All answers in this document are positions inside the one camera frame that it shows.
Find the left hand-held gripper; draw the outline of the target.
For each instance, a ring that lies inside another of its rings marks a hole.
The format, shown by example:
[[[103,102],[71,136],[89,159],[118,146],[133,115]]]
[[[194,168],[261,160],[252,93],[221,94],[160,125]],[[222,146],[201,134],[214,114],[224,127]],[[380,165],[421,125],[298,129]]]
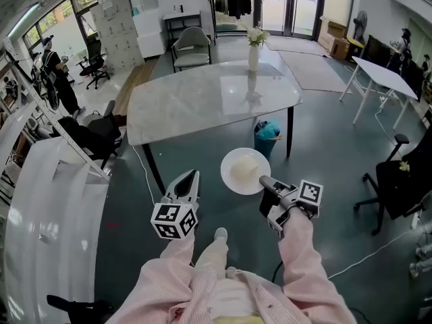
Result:
[[[161,239],[184,240],[198,224],[200,172],[190,170],[168,185],[165,196],[155,204],[151,224]]]

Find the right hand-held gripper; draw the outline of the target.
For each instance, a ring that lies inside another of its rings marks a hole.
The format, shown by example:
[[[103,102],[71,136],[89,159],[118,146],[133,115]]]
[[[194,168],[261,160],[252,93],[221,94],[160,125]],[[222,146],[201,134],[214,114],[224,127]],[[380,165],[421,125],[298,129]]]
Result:
[[[260,184],[265,188],[259,211],[267,217],[269,227],[278,235],[284,236],[284,224],[290,218],[290,210],[297,207],[310,219],[319,215],[323,186],[302,180],[300,186],[288,185],[270,176],[262,175]]]

